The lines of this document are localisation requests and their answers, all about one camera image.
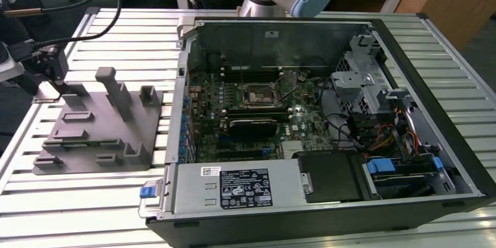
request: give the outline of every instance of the small label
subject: small label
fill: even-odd
[[[279,31],[266,31],[266,38],[278,38]]]
[[[220,206],[223,209],[246,209],[272,206],[270,170],[220,172]]]
[[[220,167],[202,167],[203,177],[218,177],[220,174]]]

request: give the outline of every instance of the gray 3d printed holder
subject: gray 3d printed holder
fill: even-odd
[[[150,169],[164,94],[146,86],[130,92],[115,76],[116,69],[99,68],[95,77],[107,92],[88,93],[82,84],[70,85],[34,174]]]

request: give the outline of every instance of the connector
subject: connector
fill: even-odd
[[[42,55],[42,52],[35,49],[35,40],[30,39],[8,46],[8,52],[16,62],[23,62]]]

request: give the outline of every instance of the motherboard chip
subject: motherboard chip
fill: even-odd
[[[276,84],[247,85],[244,87],[246,107],[278,107],[279,93]]]

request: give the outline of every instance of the white sticker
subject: white sticker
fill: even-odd
[[[202,167],[203,177],[218,177],[220,175],[220,167]]]
[[[279,31],[266,31],[266,38],[278,38]]]

